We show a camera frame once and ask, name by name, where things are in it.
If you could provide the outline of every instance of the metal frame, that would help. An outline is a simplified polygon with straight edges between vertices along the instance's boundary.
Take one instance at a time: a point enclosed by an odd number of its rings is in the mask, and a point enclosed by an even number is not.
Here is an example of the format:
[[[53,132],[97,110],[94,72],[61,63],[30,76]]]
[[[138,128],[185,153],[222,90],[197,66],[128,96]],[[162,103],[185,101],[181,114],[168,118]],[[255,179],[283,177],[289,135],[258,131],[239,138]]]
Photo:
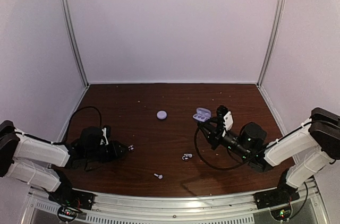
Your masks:
[[[62,3],[63,12],[64,12],[66,30],[67,30],[67,34],[69,35],[69,40],[70,40],[74,60],[75,60],[82,84],[84,87],[87,87],[89,83],[85,75],[84,67],[83,67],[80,54],[79,54],[77,41],[75,39],[75,34],[74,34],[74,29],[73,29],[73,24],[71,20],[71,14],[70,14],[70,8],[69,8],[69,2],[67,0],[61,0],[61,3]]]
[[[329,224],[317,184],[313,178],[307,180],[308,198],[319,224]],[[85,223],[237,223],[237,219],[250,218],[258,212],[254,201],[255,192],[236,193],[221,196],[198,197],[136,197],[106,193],[95,193],[91,211],[84,210],[79,221]],[[305,199],[304,186],[299,189],[300,199]],[[30,224],[34,209],[51,214],[58,205],[48,200],[48,195],[36,188],[30,190],[30,200],[22,218],[22,224]]]
[[[268,43],[266,55],[265,55],[265,60],[263,62],[263,66],[262,66],[262,69],[261,69],[259,80],[257,82],[257,85],[259,87],[262,86],[262,83],[264,81],[264,78],[265,78],[267,70],[268,70],[268,65],[269,65],[269,62],[270,62],[271,55],[272,55],[273,50],[274,50],[274,46],[275,46],[275,42],[276,42],[276,38],[277,38],[277,33],[278,33],[278,28],[279,28],[280,21],[281,21],[281,18],[282,18],[282,13],[283,13],[283,8],[285,6],[285,2],[286,2],[286,0],[277,0],[275,17],[274,17],[273,27],[271,29],[271,34],[270,34],[270,38],[269,38],[269,43]]]

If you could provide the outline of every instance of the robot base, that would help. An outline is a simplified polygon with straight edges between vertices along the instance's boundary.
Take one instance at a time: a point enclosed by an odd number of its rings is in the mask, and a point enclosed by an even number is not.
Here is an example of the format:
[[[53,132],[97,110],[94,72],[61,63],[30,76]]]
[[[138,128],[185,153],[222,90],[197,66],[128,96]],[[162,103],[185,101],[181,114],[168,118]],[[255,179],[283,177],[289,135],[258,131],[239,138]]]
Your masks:
[[[91,210],[92,209],[92,204],[94,201],[94,195],[89,192],[84,192],[84,191],[75,191],[74,189],[72,190],[72,196],[74,196],[77,200],[70,202],[68,206],[77,209],[78,208],[78,199],[80,202],[80,208],[85,209],[85,210]],[[56,195],[49,196],[48,199],[53,202],[60,202],[62,200],[62,197],[58,197]]]
[[[281,204],[287,204],[289,201],[295,201],[300,198],[298,192],[289,194],[279,188],[271,189],[269,191],[257,192],[254,195],[257,209],[274,207]]]

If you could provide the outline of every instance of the white cable tie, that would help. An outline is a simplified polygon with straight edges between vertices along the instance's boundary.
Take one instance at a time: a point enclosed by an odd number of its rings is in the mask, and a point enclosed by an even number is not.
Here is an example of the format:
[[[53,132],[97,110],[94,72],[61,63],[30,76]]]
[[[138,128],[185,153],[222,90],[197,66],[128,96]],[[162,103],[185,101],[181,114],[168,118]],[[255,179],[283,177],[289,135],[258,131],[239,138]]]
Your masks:
[[[30,185],[31,181],[33,180],[33,178],[37,174],[37,168],[34,166],[33,162],[31,162],[31,163],[32,163],[32,166],[34,168],[34,173],[33,173],[32,177],[31,177],[31,179],[27,182],[27,185]]]

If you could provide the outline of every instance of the wire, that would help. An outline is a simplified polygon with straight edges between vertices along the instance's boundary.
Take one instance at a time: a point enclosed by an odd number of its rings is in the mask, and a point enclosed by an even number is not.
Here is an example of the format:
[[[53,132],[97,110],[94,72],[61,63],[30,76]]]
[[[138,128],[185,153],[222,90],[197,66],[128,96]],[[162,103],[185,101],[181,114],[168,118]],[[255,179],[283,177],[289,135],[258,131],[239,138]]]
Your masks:
[[[242,163],[239,163],[233,167],[216,167],[212,164],[210,164],[200,153],[199,149],[198,149],[198,146],[197,146],[197,135],[198,135],[198,132],[202,130],[202,126],[206,123],[208,123],[210,121],[210,119],[206,120],[205,122],[201,123],[198,128],[196,129],[195,131],[195,135],[194,135],[194,140],[193,140],[193,143],[195,145],[195,150],[196,150],[196,153],[197,155],[199,156],[199,158],[209,167],[211,167],[212,169],[216,169],[216,170],[219,170],[219,171],[230,171],[230,170],[233,170],[233,169],[236,169],[246,163],[248,163],[251,159],[248,159],[246,160],[245,162],[242,162]]]
[[[229,155],[229,157],[230,157],[231,159],[235,160],[235,161],[238,162],[238,163],[241,163],[237,158],[235,158],[235,157],[231,154],[229,148],[227,148],[227,152],[228,152],[228,155]]]
[[[307,122],[307,123],[303,124],[302,126],[296,128],[295,130],[293,130],[293,131],[289,132],[288,134],[282,136],[279,140],[274,141],[273,144],[267,146],[266,148],[264,148],[264,149],[258,151],[256,154],[250,156],[247,160],[245,160],[245,161],[242,162],[242,163],[239,163],[239,164],[237,164],[237,165],[235,165],[235,166],[232,166],[232,167],[216,167],[216,166],[210,164],[210,163],[209,163],[209,162],[201,155],[201,153],[200,153],[200,151],[199,151],[199,149],[198,149],[198,146],[197,146],[197,135],[198,135],[198,132],[199,132],[199,131],[202,131],[202,132],[203,132],[202,127],[204,126],[204,124],[209,123],[209,122],[210,122],[212,119],[214,119],[214,118],[215,118],[215,117],[212,117],[212,118],[206,120],[205,122],[199,124],[199,126],[197,127],[197,129],[196,129],[196,131],[195,131],[193,141],[194,141],[194,146],[195,146],[195,150],[196,150],[196,153],[197,153],[198,157],[199,157],[199,158],[200,158],[207,166],[211,167],[212,169],[219,170],[219,171],[230,171],[230,170],[234,170],[234,169],[236,169],[236,168],[238,168],[238,167],[240,167],[240,166],[242,166],[242,165],[248,163],[249,161],[251,161],[251,160],[253,160],[254,158],[256,158],[256,156],[257,156],[258,154],[260,154],[260,153],[262,153],[262,152],[264,152],[264,151],[266,151],[266,150],[268,150],[268,149],[274,147],[275,145],[277,145],[278,142],[280,142],[280,141],[282,141],[283,139],[287,138],[287,137],[290,136],[291,134],[295,133],[296,131],[299,131],[300,129],[304,128],[305,126],[307,126],[307,125],[309,125],[309,124],[311,124],[311,123],[314,123],[314,122]]]
[[[98,115],[99,115],[99,127],[101,128],[101,125],[102,125],[102,124],[101,124],[102,118],[101,118],[101,112],[99,111],[99,109],[98,109],[97,107],[95,107],[95,106],[85,106],[85,107],[82,107],[82,108],[78,109],[77,111],[75,111],[75,112],[72,114],[72,116],[71,116],[71,118],[70,118],[70,120],[69,120],[69,124],[67,125],[67,129],[66,129],[66,132],[65,132],[65,138],[64,138],[63,142],[60,143],[60,144],[63,144],[64,142],[67,141],[67,137],[69,136],[69,129],[70,129],[71,121],[72,121],[74,115],[77,114],[77,113],[79,113],[79,112],[82,111],[82,110],[90,109],[90,108],[97,111],[97,113],[98,113]]]
[[[304,199],[303,204],[302,204],[302,206],[300,207],[300,209],[296,212],[296,214],[295,214],[294,216],[289,217],[289,220],[295,218],[295,217],[301,212],[302,208],[304,207],[304,205],[305,205],[306,202],[307,202],[307,199],[308,199],[308,187],[307,187],[306,182],[304,182],[304,186],[306,187],[306,198]]]
[[[70,205],[66,205],[66,204],[63,204],[61,202],[59,202],[59,200],[55,199],[55,197],[52,195],[51,192],[49,192],[48,190],[46,190],[45,188],[43,188],[44,191],[60,206],[62,207],[65,207],[66,209],[70,210],[70,211],[73,211],[75,213],[83,213],[80,209],[77,209],[77,208],[74,208]]]
[[[67,136],[68,136],[68,133],[69,133],[70,124],[71,124],[71,121],[72,121],[74,115],[77,114],[78,112],[84,110],[84,109],[89,109],[89,108],[92,108],[92,109],[94,109],[94,110],[97,111],[97,113],[98,113],[98,115],[99,115],[99,127],[101,128],[102,118],[101,118],[101,112],[99,111],[99,109],[98,109],[97,107],[95,107],[95,106],[85,106],[85,107],[82,107],[82,108],[78,109],[77,111],[75,111],[75,112],[72,114],[72,116],[71,116],[71,118],[70,118],[70,120],[69,120],[69,124],[67,125],[66,132],[65,132],[65,139],[64,139],[62,142],[51,142],[51,141],[49,141],[49,140],[45,140],[45,139],[39,138],[39,137],[37,137],[37,136],[35,136],[35,135],[30,135],[30,134],[26,134],[26,133],[23,134],[22,132],[19,132],[19,131],[15,131],[14,133],[15,133],[15,134],[24,135],[24,136],[30,137],[30,138],[32,138],[32,139],[38,140],[38,141],[40,141],[40,142],[48,143],[48,144],[51,144],[51,145],[63,145],[63,144],[65,144],[65,142],[67,141]]]

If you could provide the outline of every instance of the black cable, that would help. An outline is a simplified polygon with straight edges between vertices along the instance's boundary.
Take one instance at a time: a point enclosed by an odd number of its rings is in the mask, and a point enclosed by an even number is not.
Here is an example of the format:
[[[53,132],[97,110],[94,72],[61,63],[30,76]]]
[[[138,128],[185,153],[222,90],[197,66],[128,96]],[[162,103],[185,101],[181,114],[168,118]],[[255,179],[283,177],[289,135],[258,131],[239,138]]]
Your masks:
[[[296,214],[295,214],[294,216],[289,217],[289,220],[295,218],[295,217],[301,212],[302,208],[304,207],[304,205],[305,205],[306,202],[307,202],[307,199],[308,199],[308,187],[307,187],[306,182],[304,182],[304,186],[306,187],[306,198],[304,199],[303,204],[302,204],[302,206],[300,207],[300,209],[296,212]]]
[[[197,135],[198,135],[198,132],[199,132],[200,130],[202,130],[203,124],[208,123],[208,122],[209,122],[209,120],[205,121],[204,123],[202,123],[202,124],[200,124],[200,125],[198,126],[198,128],[197,128],[196,131],[195,131],[194,140],[193,140],[197,155],[199,156],[199,158],[200,158],[207,166],[209,166],[209,167],[211,167],[211,168],[213,168],[213,169],[216,169],[216,170],[220,170],[220,171],[230,171],[230,170],[236,169],[236,168],[238,168],[238,167],[240,167],[240,166],[242,166],[242,165],[248,163],[248,162],[251,160],[251,159],[248,159],[248,160],[246,160],[245,162],[239,163],[239,164],[237,164],[237,165],[235,165],[235,166],[233,166],[233,167],[216,167],[216,166],[210,164],[207,160],[205,160],[205,158],[201,155],[201,153],[200,153],[200,151],[199,151],[199,149],[198,149],[198,146],[197,146]]]
[[[90,109],[90,108],[97,111],[97,113],[98,113],[98,115],[99,115],[99,127],[101,128],[101,125],[102,125],[101,122],[102,122],[102,120],[101,120],[101,112],[99,111],[99,109],[98,109],[97,107],[95,107],[95,106],[85,106],[85,107],[82,107],[82,108],[78,109],[77,111],[75,111],[75,112],[72,114],[72,116],[71,116],[71,118],[70,118],[70,120],[69,120],[69,124],[67,125],[67,129],[66,129],[66,132],[65,132],[65,138],[64,138],[63,142],[58,143],[58,144],[63,144],[63,143],[65,143],[65,142],[67,141],[67,137],[69,136],[69,129],[70,129],[71,121],[72,121],[74,115],[77,114],[77,113],[79,113],[80,111],[82,111],[82,110],[84,110],[84,109]]]
[[[101,118],[101,112],[99,111],[99,109],[98,109],[97,107],[95,107],[95,106],[85,106],[85,107],[82,107],[82,108],[78,109],[77,111],[75,111],[75,112],[72,114],[72,116],[71,116],[71,118],[70,118],[70,120],[69,120],[69,124],[67,125],[66,132],[65,132],[65,139],[64,139],[62,142],[58,142],[58,143],[56,143],[56,142],[51,142],[51,141],[49,141],[49,140],[45,140],[45,139],[39,138],[39,137],[37,137],[37,136],[35,136],[35,135],[30,135],[30,134],[26,134],[26,133],[23,134],[22,132],[18,132],[18,131],[14,132],[14,133],[15,133],[15,134],[20,134],[20,135],[24,135],[24,136],[30,137],[30,138],[32,138],[32,139],[38,140],[38,141],[43,142],[43,143],[48,143],[48,144],[52,144],[52,145],[63,145],[63,144],[65,144],[65,142],[67,141],[67,136],[68,136],[68,133],[69,133],[70,124],[71,124],[71,121],[72,121],[74,115],[75,115],[76,113],[78,113],[78,112],[84,110],[84,109],[89,109],[89,108],[92,108],[92,109],[94,109],[94,110],[97,111],[97,113],[98,113],[98,115],[99,115],[99,127],[101,128],[101,120],[102,120],[102,118]]]
[[[264,148],[264,149],[258,151],[256,154],[254,154],[253,156],[251,156],[250,158],[248,158],[248,159],[245,160],[244,162],[239,163],[239,164],[237,164],[237,165],[235,165],[235,166],[233,166],[233,167],[225,167],[225,168],[223,168],[223,167],[216,167],[216,166],[210,164],[210,163],[209,163],[209,162],[201,155],[201,153],[200,153],[200,151],[199,151],[199,149],[198,149],[198,146],[197,146],[197,135],[198,135],[198,132],[199,132],[200,130],[202,131],[202,127],[204,126],[204,124],[209,123],[212,119],[214,119],[214,117],[212,117],[212,118],[206,120],[205,122],[199,124],[199,126],[197,127],[197,129],[196,129],[196,131],[195,131],[195,135],[194,135],[194,140],[193,140],[193,141],[194,141],[194,146],[195,146],[195,150],[196,150],[196,153],[197,153],[198,157],[199,157],[199,158],[200,158],[207,166],[211,167],[212,169],[219,170],[219,171],[230,171],[230,170],[236,169],[236,168],[238,168],[238,167],[240,167],[240,166],[242,166],[242,165],[248,163],[249,161],[251,161],[251,160],[253,160],[254,158],[256,158],[256,156],[257,156],[258,154],[260,154],[260,153],[262,153],[262,152],[264,152],[264,151],[266,151],[266,150],[268,150],[268,149],[274,147],[275,145],[277,145],[278,142],[282,141],[283,139],[287,138],[287,137],[290,136],[291,134],[295,133],[296,131],[298,131],[298,130],[304,128],[305,126],[307,126],[307,125],[309,125],[309,124],[311,124],[311,123],[314,123],[314,122],[322,122],[322,123],[325,123],[325,124],[328,124],[328,123],[329,123],[329,122],[323,121],[323,120],[313,121],[313,122],[307,122],[307,123],[303,124],[302,126],[296,128],[295,130],[289,132],[288,134],[282,136],[279,140],[274,141],[273,144],[271,144],[271,145],[267,146],[266,148]]]
[[[227,152],[228,152],[228,155],[229,155],[229,157],[230,157],[231,159],[235,160],[235,161],[238,162],[238,163],[241,163],[237,158],[235,158],[235,157],[231,154],[229,148],[227,148]]]

